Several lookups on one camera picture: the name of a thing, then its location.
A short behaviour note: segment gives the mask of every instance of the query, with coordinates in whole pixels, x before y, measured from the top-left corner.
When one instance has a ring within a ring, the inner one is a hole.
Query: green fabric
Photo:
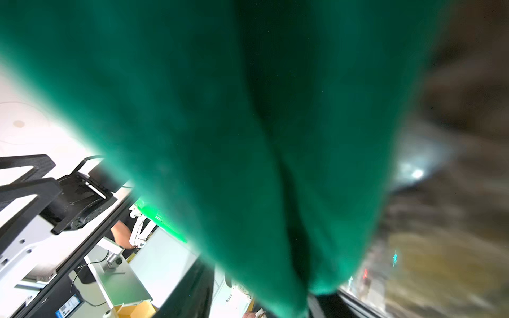
[[[146,202],[143,198],[139,198],[135,203],[138,210],[143,213],[149,220],[153,221],[158,227],[165,230],[168,234],[181,241],[187,243],[185,237],[179,233],[179,230],[171,223],[166,214],[162,213],[157,207]]]
[[[2,1],[2,58],[282,317],[356,270],[441,1]]]

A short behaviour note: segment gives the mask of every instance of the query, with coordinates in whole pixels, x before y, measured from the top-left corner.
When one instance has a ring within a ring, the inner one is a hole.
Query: person
[[[256,318],[256,314],[254,312],[251,312],[251,311],[247,311],[243,316],[242,318]]]
[[[110,229],[108,233],[104,235],[104,237],[114,241],[119,246],[124,248],[122,256],[125,259],[127,259],[132,253],[136,253],[138,251],[136,246],[133,246],[129,242],[137,219],[132,218],[129,215],[130,212],[131,212],[130,210],[127,210],[126,214],[119,221],[117,221],[115,225],[113,225],[113,227]],[[149,219],[145,219],[143,221],[143,226],[146,226],[149,222],[150,222]],[[92,272],[90,271],[88,266],[86,266],[86,264],[87,262],[85,262],[85,260],[82,259],[77,265],[77,267],[74,269],[74,271],[76,272],[76,275],[78,276],[81,283],[90,284],[95,282],[95,278],[92,275]]]

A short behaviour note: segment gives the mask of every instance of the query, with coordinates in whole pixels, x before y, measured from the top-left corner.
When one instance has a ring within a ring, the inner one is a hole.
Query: bright light
[[[422,175],[424,175],[424,171],[420,169],[417,169],[414,172],[412,172],[412,177],[414,177],[415,179],[420,179]]]

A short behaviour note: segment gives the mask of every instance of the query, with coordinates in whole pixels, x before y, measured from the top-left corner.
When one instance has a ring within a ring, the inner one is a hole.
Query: cable
[[[71,288],[70,288],[70,290],[69,290],[69,291],[70,291],[70,293],[72,294],[72,287],[73,287],[73,285],[74,285],[74,282],[76,281],[76,278],[78,278],[78,274],[81,272],[81,270],[82,270],[85,266],[90,265],[90,264],[96,264],[96,263],[103,262],[103,261],[105,261],[105,260],[108,258],[108,256],[109,256],[109,251],[106,251],[106,257],[105,257],[105,258],[103,258],[102,260],[97,261],[97,262],[91,262],[91,263],[87,263],[87,264],[82,264],[82,265],[80,265],[80,266],[76,267],[76,269],[77,269],[78,271],[76,272],[76,277],[72,280]],[[103,302],[102,304],[94,305],[94,304],[92,304],[92,303],[88,302],[85,298],[83,298],[83,301],[84,301],[84,302],[86,302],[87,304],[91,305],[92,307],[99,307],[99,306],[102,306],[102,305],[104,305],[105,303],[107,303],[107,302],[105,301],[105,302]]]

